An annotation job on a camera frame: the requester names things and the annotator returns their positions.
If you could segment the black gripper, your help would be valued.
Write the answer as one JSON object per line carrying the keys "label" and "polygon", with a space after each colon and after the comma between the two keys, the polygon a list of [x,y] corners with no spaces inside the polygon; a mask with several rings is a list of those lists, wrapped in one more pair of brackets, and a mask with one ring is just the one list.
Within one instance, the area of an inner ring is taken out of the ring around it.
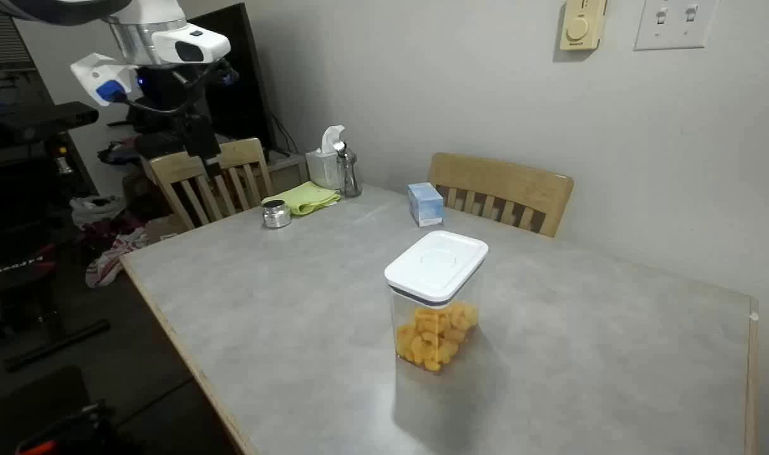
{"label": "black gripper", "polygon": [[126,113],[136,131],[136,153],[143,160],[173,152],[187,152],[199,160],[215,157],[226,136],[212,126],[205,91],[222,72],[232,72],[231,62],[217,62],[215,69],[140,69],[140,95]]}

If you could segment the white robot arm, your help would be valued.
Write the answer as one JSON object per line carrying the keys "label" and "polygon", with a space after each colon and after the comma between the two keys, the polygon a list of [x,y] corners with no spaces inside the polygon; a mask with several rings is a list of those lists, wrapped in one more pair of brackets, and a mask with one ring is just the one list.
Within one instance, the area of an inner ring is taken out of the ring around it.
{"label": "white robot arm", "polygon": [[[0,0],[0,13],[48,24],[106,22],[116,55],[88,53],[70,62],[70,72],[100,105],[125,104],[159,117],[183,117],[184,152],[205,163],[217,157],[211,120],[196,104],[196,91],[226,65],[231,38],[187,19],[179,0]],[[178,105],[151,105],[135,95],[140,69],[173,70],[187,99]]]}

